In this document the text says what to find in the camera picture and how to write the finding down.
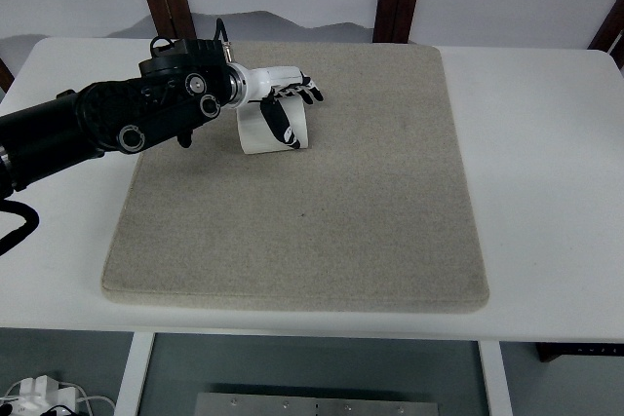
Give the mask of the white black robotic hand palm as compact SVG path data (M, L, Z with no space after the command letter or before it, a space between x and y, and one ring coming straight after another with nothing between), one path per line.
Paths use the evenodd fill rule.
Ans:
M231 84L229 107L260 101L274 90L304 83L304 75L296 66L248 69L241 64L229 64L228 72Z

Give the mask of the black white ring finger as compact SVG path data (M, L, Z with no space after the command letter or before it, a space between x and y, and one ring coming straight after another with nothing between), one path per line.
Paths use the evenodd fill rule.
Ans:
M315 88L317 88L317 89L318 89L318 87L316 86L316 84L315 84L314 82L312 82L312 87L311 87L311 88L313 88L313 87L315 87Z

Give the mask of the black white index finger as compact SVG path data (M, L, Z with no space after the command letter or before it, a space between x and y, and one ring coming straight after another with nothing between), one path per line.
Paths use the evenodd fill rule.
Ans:
M280 98L290 98L290 97L300 97L304 103L306 104L312 104L313 103L313 97L306 91L298 91L298 92L293 92L293 91L284 91L284 92L280 92Z

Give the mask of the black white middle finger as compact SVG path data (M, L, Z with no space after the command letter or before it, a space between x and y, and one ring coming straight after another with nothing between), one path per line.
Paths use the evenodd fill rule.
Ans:
M289 89L289 91L293 91L293 92L306 91L313 97L313 101L320 101L321 100L321 92L317 88L315 88L315 87L313 87L313 88L293 88L293 89Z

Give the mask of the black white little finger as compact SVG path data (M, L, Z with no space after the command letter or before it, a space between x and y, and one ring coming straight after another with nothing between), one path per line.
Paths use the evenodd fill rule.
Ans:
M300 74L300 78L297 82L294 83L296 88L311 88L312 87L312 79L305 75L304 73Z

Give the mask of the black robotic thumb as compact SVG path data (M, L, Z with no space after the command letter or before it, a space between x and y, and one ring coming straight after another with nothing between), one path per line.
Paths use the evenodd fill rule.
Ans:
M277 98L263 99L259 104L259 109L269 130L280 143L292 149L300 148L300 141L295 136L284 107Z

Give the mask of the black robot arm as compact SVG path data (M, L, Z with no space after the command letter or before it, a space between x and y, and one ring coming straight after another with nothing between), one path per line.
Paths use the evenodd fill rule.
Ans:
M281 99L323 98L296 66L234 62L221 20L211 40L165 39L162 46L152 42L150 53L137 78L93 83L2 117L1 196L107 152L135 154L171 138L187 148L193 131L221 110L250 103L278 142L297 149Z

